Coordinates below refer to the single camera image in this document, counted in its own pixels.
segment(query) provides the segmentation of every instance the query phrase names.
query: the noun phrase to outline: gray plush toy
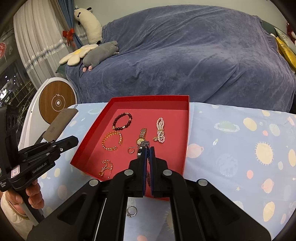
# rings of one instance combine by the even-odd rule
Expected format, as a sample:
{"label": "gray plush toy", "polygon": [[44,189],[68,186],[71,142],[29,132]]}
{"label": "gray plush toy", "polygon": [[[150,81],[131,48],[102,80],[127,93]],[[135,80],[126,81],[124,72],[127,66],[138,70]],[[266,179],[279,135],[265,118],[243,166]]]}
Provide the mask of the gray plush toy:
{"label": "gray plush toy", "polygon": [[117,42],[107,42],[101,44],[95,49],[91,50],[83,59],[83,72],[86,72],[87,68],[91,71],[99,63],[113,55],[119,54]]}

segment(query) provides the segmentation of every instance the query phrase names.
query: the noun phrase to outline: red plush toy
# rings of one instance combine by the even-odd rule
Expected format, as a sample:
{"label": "red plush toy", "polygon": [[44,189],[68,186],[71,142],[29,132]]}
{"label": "red plush toy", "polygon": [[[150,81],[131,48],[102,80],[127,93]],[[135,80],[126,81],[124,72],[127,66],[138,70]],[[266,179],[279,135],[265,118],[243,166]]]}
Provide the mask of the red plush toy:
{"label": "red plush toy", "polygon": [[287,23],[287,31],[288,31],[288,36],[292,40],[292,42],[296,45],[296,35],[289,23]]}

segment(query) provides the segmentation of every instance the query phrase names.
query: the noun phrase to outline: dark beaded bracelet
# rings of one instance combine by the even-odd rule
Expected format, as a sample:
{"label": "dark beaded bracelet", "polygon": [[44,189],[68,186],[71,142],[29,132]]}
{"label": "dark beaded bracelet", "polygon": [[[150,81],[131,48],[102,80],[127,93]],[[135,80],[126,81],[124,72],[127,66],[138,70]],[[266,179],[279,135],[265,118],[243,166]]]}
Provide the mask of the dark beaded bracelet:
{"label": "dark beaded bracelet", "polygon": [[[117,122],[121,117],[123,117],[123,116],[125,116],[125,115],[128,115],[128,116],[129,116],[129,119],[128,119],[127,124],[124,125],[124,126],[122,126],[122,127],[116,127],[116,122]],[[113,130],[116,130],[116,131],[121,131],[121,130],[123,130],[123,129],[125,129],[125,128],[128,128],[128,127],[130,126],[130,124],[131,124],[131,120],[132,120],[132,118],[133,118],[133,117],[131,116],[130,113],[122,113],[122,114],[120,114],[118,117],[115,118],[115,120],[114,120],[114,122],[113,122],[113,125],[112,125],[112,129],[113,129]]]}

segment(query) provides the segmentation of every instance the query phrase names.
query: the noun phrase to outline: red ribbon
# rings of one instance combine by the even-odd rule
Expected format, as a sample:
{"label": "red ribbon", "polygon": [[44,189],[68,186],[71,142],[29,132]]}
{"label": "red ribbon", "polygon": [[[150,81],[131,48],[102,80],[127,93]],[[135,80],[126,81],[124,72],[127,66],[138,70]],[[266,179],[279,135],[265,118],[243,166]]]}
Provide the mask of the red ribbon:
{"label": "red ribbon", "polygon": [[63,31],[63,37],[67,39],[67,43],[68,43],[68,46],[70,46],[70,43],[73,41],[73,34],[74,34],[74,29],[70,29],[68,32],[67,31]]}

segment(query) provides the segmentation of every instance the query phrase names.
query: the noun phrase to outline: gold watch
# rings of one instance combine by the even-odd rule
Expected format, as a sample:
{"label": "gold watch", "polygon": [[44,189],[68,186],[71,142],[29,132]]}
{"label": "gold watch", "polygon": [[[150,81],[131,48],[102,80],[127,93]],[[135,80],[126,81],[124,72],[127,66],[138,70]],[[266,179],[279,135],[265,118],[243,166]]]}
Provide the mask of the gold watch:
{"label": "gold watch", "polygon": [[139,139],[137,139],[137,145],[140,145],[141,142],[145,140],[146,132],[147,132],[147,128],[143,128],[143,129],[141,130],[141,133],[140,133],[140,135],[139,135]]}

